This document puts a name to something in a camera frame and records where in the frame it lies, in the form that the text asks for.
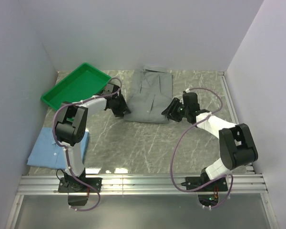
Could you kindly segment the grey long sleeve shirt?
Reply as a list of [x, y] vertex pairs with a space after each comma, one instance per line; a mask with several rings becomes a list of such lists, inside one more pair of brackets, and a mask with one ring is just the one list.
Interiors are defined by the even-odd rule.
[[133, 73], [127, 105], [130, 113], [125, 121], [166, 124], [168, 118], [162, 112], [173, 99], [172, 74], [162, 67], [144, 66]]

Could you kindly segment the folded light blue shirt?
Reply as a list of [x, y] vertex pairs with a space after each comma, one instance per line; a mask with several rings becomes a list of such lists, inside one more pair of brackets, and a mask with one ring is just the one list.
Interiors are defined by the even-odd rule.
[[[89, 135], [89, 131], [85, 130], [82, 140], [74, 146], [69, 146], [68, 149], [70, 165], [77, 175], [84, 170], [83, 159], [89, 142]], [[28, 158], [27, 165], [52, 169], [66, 169], [68, 167], [64, 147], [56, 144], [52, 128], [42, 128]]]

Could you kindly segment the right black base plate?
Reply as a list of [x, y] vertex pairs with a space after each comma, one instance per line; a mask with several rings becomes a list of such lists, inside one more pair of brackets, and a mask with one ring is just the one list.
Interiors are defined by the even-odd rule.
[[222, 177], [218, 180], [213, 181], [212, 183], [204, 186], [205, 183], [209, 182], [208, 178], [202, 177], [186, 177], [185, 182], [181, 183], [181, 186], [185, 187], [186, 190], [191, 190], [203, 186], [201, 189], [198, 189], [197, 192], [213, 192], [228, 191], [228, 185], [225, 177]]

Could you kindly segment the green plastic tray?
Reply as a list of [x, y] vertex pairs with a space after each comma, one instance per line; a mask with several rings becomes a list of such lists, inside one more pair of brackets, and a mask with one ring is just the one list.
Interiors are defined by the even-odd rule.
[[41, 100], [55, 111], [63, 102], [77, 102], [105, 88], [111, 77], [88, 63], [83, 63], [53, 88]]

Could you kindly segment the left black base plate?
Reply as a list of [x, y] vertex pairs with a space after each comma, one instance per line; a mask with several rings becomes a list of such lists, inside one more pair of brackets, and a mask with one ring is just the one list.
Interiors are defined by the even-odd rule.
[[68, 177], [67, 179], [65, 178], [61, 179], [59, 186], [58, 186], [58, 192], [59, 193], [84, 193], [90, 190], [90, 192], [96, 193], [96, 192], [100, 192], [101, 190], [102, 178], [100, 177], [85, 177], [82, 179], [82, 182], [88, 184], [94, 189], [91, 189], [90, 187], [87, 187], [86, 185], [76, 181], [73, 177]]

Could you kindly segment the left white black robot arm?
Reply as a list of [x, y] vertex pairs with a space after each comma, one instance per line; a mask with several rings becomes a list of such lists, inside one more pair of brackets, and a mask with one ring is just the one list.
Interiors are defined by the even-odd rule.
[[52, 133], [55, 142], [62, 147], [65, 157], [65, 181], [76, 191], [83, 191], [88, 185], [81, 155], [88, 116], [110, 109], [115, 117], [130, 113], [121, 93], [94, 95], [89, 99], [64, 103], [56, 112]]

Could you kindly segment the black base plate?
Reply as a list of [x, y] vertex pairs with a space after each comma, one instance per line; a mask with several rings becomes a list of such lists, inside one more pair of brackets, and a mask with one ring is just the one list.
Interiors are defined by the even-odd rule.
[[87, 187], [86, 185], [76, 181], [73, 177], [68, 177], [67, 179], [65, 178], [61, 179], [59, 186], [58, 186], [58, 192], [59, 193], [84, 193], [90, 190], [90, 192], [96, 193], [96, 192], [100, 192], [101, 190], [102, 178], [100, 177], [85, 177], [82, 179], [82, 182], [88, 184], [94, 189], [91, 189], [90, 187]]
[[208, 178], [202, 177], [186, 177], [185, 182], [181, 183], [181, 186], [185, 187], [186, 190], [191, 190], [203, 186], [201, 189], [198, 189], [197, 192], [213, 192], [228, 191], [228, 185], [225, 177], [222, 177], [218, 180], [213, 181], [212, 183], [204, 186], [205, 183], [209, 182]]

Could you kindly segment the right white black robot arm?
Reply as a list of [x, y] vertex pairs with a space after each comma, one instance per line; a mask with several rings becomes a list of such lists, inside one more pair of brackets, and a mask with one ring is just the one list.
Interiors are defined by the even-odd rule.
[[198, 180], [197, 185], [204, 190], [212, 190], [217, 185], [217, 179], [258, 159], [249, 126], [230, 123], [208, 110], [201, 109], [194, 95], [185, 96], [182, 103], [178, 98], [174, 98], [162, 111], [162, 115], [176, 122], [186, 118], [194, 127], [207, 131], [219, 140], [219, 159], [204, 168]]

